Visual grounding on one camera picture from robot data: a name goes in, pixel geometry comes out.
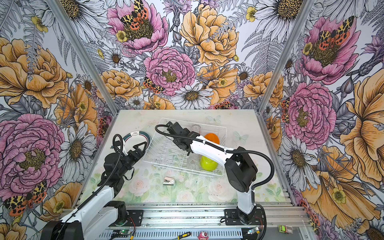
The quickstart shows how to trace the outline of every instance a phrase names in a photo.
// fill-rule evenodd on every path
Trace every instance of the mounting plate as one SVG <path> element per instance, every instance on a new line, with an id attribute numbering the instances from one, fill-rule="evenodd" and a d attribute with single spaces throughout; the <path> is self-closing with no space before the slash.
<path id="1" fill-rule="evenodd" d="M 225 209 L 224 210 L 224 215 L 225 215 L 225 224 L 228 226 L 233 226 L 233 225 L 243 225 L 243 223 L 240 221 L 238 218 L 238 209 Z M 261 209 L 256 209 L 255 217 L 259 217 L 260 219 L 263 219 L 262 217 L 262 210 Z M 249 225 L 261 225 L 259 219 L 253 219 Z"/>

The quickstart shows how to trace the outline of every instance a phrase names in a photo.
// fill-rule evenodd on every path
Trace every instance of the yellow-green bowl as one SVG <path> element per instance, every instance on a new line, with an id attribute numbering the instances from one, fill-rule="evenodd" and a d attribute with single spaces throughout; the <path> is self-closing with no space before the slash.
<path id="1" fill-rule="evenodd" d="M 205 171 L 213 171 L 216 169 L 218 163 L 205 157 L 205 156 L 202 156 L 201 157 L 201 160 L 200 160 L 200 166 L 202 169 L 204 169 Z"/>

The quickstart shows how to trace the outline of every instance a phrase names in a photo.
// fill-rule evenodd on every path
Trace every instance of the orange flower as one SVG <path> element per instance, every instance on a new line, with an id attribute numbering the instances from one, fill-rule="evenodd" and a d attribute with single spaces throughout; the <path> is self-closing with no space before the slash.
<path id="1" fill-rule="evenodd" d="M 328 220 L 337 215 L 336 226 L 339 228 L 351 224 L 355 218 L 361 218 L 362 225 L 358 230 L 361 234 L 369 228 L 368 220 L 380 218 L 380 211 L 375 210 L 376 205 L 363 196 L 366 193 L 360 182 L 353 181 L 356 171 L 352 162 L 348 162 L 348 158 L 335 146 L 322 146 L 321 149 L 320 164 L 314 169 L 321 184 L 317 189 L 310 186 L 310 190 L 302 192 L 303 197 L 315 212 Z M 334 159 L 342 161 L 344 167 Z"/>
<path id="2" fill-rule="evenodd" d="M 116 96 L 120 96 L 128 100 L 131 97 L 142 94 L 140 82 L 123 71 L 105 71 L 101 74 L 101 79 L 104 81 L 113 99 Z M 99 90 L 96 91 L 96 94 L 99 98 L 103 97 Z"/>
<path id="3" fill-rule="evenodd" d="M 70 97 L 64 96 L 60 98 L 54 110 L 56 123 L 63 126 L 73 126 L 77 131 L 81 122 L 88 124 L 88 130 L 93 135 L 97 135 L 97 112 L 96 105 L 91 98 L 88 97 L 84 88 L 76 85 L 76 90 L 71 88 Z"/>
<path id="4" fill-rule="evenodd" d="M 271 77 L 272 71 L 267 72 L 266 74 L 260 73 L 258 76 L 251 78 L 250 81 L 252 84 L 245 85 L 243 88 L 244 96 L 252 97 L 253 99 L 257 98 L 258 96 L 263 96 L 269 81 L 271 80 Z M 280 76 L 276 87 L 273 89 L 271 98 L 269 99 L 269 102 L 275 108 L 279 105 L 281 99 L 283 98 L 283 82 L 284 79 L 282 76 Z"/>
<path id="5" fill-rule="evenodd" d="M 144 102 L 144 109 L 175 109 L 173 104 L 166 98 L 161 98 L 154 95 L 153 98 L 149 98 L 149 103 Z"/>
<path id="6" fill-rule="evenodd" d="M 21 39 L 10 43 L 0 38 L 0 96 L 11 96 L 8 104 L 18 102 L 23 94 L 34 96 L 49 108 L 68 93 L 67 73 L 48 49 L 38 46 L 36 66 L 28 76 L 25 49 L 29 47 Z"/>
<path id="7" fill-rule="evenodd" d="M 214 93 L 210 96 L 212 97 L 211 105 L 224 101 L 230 95 L 230 91 L 235 92 L 236 83 L 240 83 L 237 68 L 224 67 L 220 70 L 218 66 L 209 65 L 202 67 L 196 75 L 202 81 L 209 81 L 205 88 L 212 88 Z"/>
<path id="8" fill-rule="evenodd" d="M 269 136 L 272 138 L 273 146 L 277 151 L 280 148 L 281 144 L 281 126 L 280 126 L 280 118 L 272 117 L 266 120 L 266 126 L 269 132 Z"/>
<path id="9" fill-rule="evenodd" d="M 4 240 L 25 240 L 26 227 L 15 223 L 12 228 L 9 228 L 7 223 L 0 223 L 0 239 Z"/>
<path id="10" fill-rule="evenodd" d="M 200 63 L 224 66 L 236 55 L 239 32 L 233 28 L 232 31 L 226 31 L 223 35 L 208 40 L 227 22 L 227 17 L 218 15 L 209 5 L 203 7 L 203 4 L 199 5 L 197 17 L 191 11 L 184 15 L 180 34 L 188 40 L 185 45 L 195 45 L 199 49 Z"/>
<path id="11" fill-rule="evenodd" d="M 40 219 L 43 221 L 50 221 L 52 219 L 58 219 L 64 209 L 69 209 L 76 201 L 77 193 L 80 191 L 81 183 L 70 182 L 66 185 L 62 185 L 56 190 L 53 197 L 46 201 L 43 205 L 43 209 L 47 210 L 43 215 L 40 215 Z"/>
<path id="12" fill-rule="evenodd" d="M 380 188 L 384 180 L 384 69 L 355 84 L 354 106 L 356 124 L 348 135 L 340 135 L 345 152 L 353 158 L 353 168 L 362 181 Z"/>

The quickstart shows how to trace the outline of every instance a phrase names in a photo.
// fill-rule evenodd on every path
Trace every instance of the daisy center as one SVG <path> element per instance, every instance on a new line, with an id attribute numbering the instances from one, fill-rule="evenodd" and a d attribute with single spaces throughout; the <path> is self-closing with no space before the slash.
<path id="1" fill-rule="evenodd" d="M 140 23 L 139 29 L 132 30 L 131 28 L 124 28 L 126 37 L 128 40 L 135 40 L 140 38 L 151 38 L 153 34 L 153 26 L 150 24 L 149 19 L 143 20 L 143 23 Z"/>
<path id="2" fill-rule="evenodd" d="M 384 240 L 384 235 L 382 234 L 382 232 L 375 227 L 370 227 L 366 233 L 367 233 L 369 239 Z"/>
<path id="3" fill-rule="evenodd" d="M 240 80 L 244 80 L 244 79 L 246 79 L 247 77 L 248 77 L 248 73 L 241 73 L 241 74 L 239 75 Z"/>
<path id="4" fill-rule="evenodd" d="M 304 127 L 309 122 L 308 118 L 308 112 L 304 112 L 303 108 L 299 109 L 299 116 L 297 116 L 296 120 L 300 127 Z"/>
<path id="5" fill-rule="evenodd" d="M 176 81 L 176 74 L 174 74 L 171 70 L 168 70 L 168 72 L 163 71 L 162 75 L 166 78 L 166 82 L 172 83 Z"/>
<path id="6" fill-rule="evenodd" d="M 316 46 L 312 49 L 311 56 L 321 63 L 323 67 L 331 64 L 337 56 L 337 51 L 339 49 L 339 45 L 334 44 L 333 47 L 327 47 L 325 50 L 320 50 L 318 48 L 320 41 L 316 42 Z"/>
<path id="7" fill-rule="evenodd" d="M 279 1 L 277 13 L 284 18 L 295 18 L 299 13 L 303 0 L 282 0 Z"/>
<path id="8" fill-rule="evenodd" d="M 115 63 L 120 62 L 120 56 L 119 55 L 113 55 L 112 56 L 112 61 L 115 62 Z"/>
<path id="9" fill-rule="evenodd" d="M 73 144 L 71 146 L 71 151 L 70 151 L 72 159 L 77 159 L 80 157 L 82 147 L 83 147 L 83 145 L 82 145 L 80 140 L 75 140 L 73 142 Z"/>
<path id="10" fill-rule="evenodd" d="M 35 169 L 40 169 L 41 165 L 45 162 L 45 154 L 41 149 L 36 148 L 33 151 L 24 153 L 25 161 L 19 163 L 19 166 L 23 169 L 29 167 L 34 167 Z"/>
<path id="11" fill-rule="evenodd" d="M 80 9 L 75 0 L 60 0 L 60 2 L 70 18 L 75 18 L 79 15 Z"/>
<path id="12" fill-rule="evenodd" d="M 298 167 L 304 167 L 305 166 L 305 159 L 304 156 L 301 152 L 298 150 L 293 150 L 292 152 L 292 159 L 293 162 L 298 166 Z"/>
<path id="13" fill-rule="evenodd" d="M 53 212 L 56 214 L 59 214 L 64 209 L 64 201 L 61 200 L 60 202 L 56 203 L 55 207 L 53 208 Z"/>
<path id="14" fill-rule="evenodd" d="M 198 97 L 199 97 L 198 92 L 189 92 L 189 93 L 186 93 L 185 95 L 185 99 L 188 101 L 196 100 Z"/>
<path id="15" fill-rule="evenodd" d="M 292 60 L 289 59 L 287 61 L 287 63 L 285 64 L 285 68 L 288 69 L 288 68 L 292 67 L 292 64 L 293 64 Z"/>
<path id="16" fill-rule="evenodd" d="M 84 83 L 84 87 L 85 89 L 87 89 L 88 91 L 90 91 L 92 89 L 92 84 L 90 82 L 85 82 Z"/>

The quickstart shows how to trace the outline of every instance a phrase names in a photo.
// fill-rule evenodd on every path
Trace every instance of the red wire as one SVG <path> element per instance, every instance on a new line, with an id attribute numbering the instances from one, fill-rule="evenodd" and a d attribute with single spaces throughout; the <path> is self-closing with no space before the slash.
<path id="1" fill-rule="evenodd" d="M 258 220 L 260 220 L 260 224 L 262 225 L 262 228 L 260 229 L 260 231 L 263 230 L 263 222 L 262 222 L 262 219 L 259 218 L 259 217 L 255 217 L 255 218 L 258 219 Z"/>
<path id="2" fill-rule="evenodd" d="M 131 219 L 131 221 L 132 221 L 132 223 L 133 223 L 133 231 L 134 231 L 134 233 L 136 232 L 136 225 L 135 225 L 135 222 L 133 221 L 133 219 L 131 218 L 131 217 L 129 217 L 130 219 Z"/>

